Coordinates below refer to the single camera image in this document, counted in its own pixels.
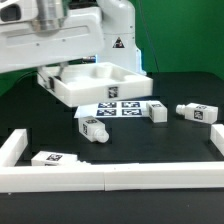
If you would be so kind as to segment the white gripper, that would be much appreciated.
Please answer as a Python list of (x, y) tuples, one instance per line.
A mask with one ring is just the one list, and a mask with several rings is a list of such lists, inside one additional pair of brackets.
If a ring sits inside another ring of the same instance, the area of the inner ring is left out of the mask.
[(60, 63), (60, 79), (68, 62), (99, 53), (104, 47), (99, 7), (69, 12), (63, 26), (35, 32), (30, 22), (0, 25), (0, 73)]

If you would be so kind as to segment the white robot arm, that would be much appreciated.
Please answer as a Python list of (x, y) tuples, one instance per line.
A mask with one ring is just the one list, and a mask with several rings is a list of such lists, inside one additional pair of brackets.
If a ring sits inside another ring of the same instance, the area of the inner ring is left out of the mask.
[(0, 73), (94, 56), (142, 73), (129, 0), (0, 0)]

